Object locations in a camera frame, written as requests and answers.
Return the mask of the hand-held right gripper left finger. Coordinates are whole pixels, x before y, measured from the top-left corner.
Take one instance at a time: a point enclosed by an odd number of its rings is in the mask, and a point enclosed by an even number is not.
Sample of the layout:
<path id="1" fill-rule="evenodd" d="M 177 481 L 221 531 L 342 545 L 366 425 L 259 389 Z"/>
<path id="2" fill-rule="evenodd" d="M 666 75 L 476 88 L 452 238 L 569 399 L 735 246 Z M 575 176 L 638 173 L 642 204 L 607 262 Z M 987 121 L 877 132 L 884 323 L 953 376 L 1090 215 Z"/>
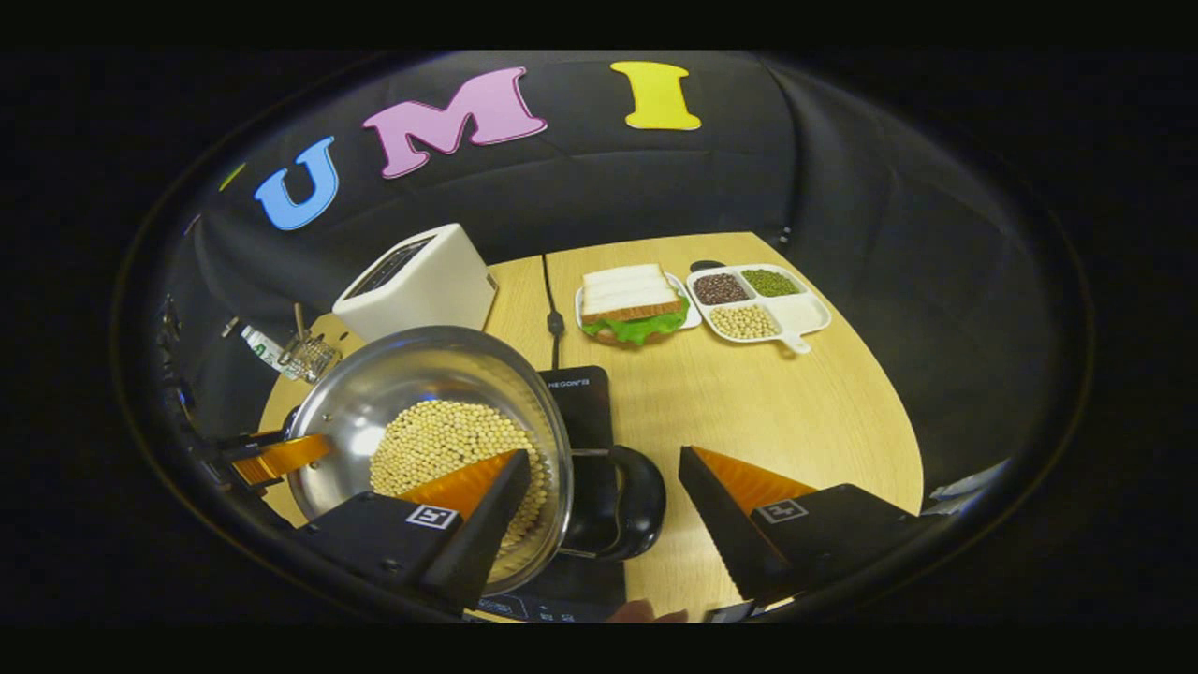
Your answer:
<path id="1" fill-rule="evenodd" d="M 379 593 L 459 614 L 488 585 L 502 538 L 531 485 L 522 449 L 467 466 L 462 496 L 474 508 L 449 508 L 375 493 L 351 496 L 300 526 L 300 544 Z"/>

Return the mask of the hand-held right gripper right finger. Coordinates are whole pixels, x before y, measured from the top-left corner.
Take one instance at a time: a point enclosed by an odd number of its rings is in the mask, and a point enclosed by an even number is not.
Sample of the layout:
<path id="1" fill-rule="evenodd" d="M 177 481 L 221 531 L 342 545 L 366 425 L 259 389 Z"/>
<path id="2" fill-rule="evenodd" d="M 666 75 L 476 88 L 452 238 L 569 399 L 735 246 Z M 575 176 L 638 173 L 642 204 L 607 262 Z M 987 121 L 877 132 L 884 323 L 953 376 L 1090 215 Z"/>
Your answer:
<path id="1" fill-rule="evenodd" d="M 680 448 L 678 478 L 740 596 L 766 603 L 847 579 L 945 521 L 701 447 Z"/>

